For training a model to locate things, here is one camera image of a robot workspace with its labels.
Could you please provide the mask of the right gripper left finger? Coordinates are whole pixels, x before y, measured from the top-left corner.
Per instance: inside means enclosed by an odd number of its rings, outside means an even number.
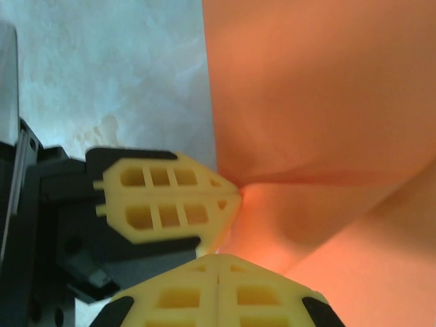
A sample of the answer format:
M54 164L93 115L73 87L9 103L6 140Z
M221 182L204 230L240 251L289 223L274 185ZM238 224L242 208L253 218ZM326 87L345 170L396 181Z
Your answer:
M206 255L116 294L92 326L217 326L218 257Z

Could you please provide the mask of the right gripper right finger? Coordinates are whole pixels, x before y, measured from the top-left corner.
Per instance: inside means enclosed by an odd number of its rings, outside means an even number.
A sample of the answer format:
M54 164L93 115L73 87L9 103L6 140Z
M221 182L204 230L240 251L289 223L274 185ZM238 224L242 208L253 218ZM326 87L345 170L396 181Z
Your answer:
M219 326L343 326L319 292L233 255L219 256Z

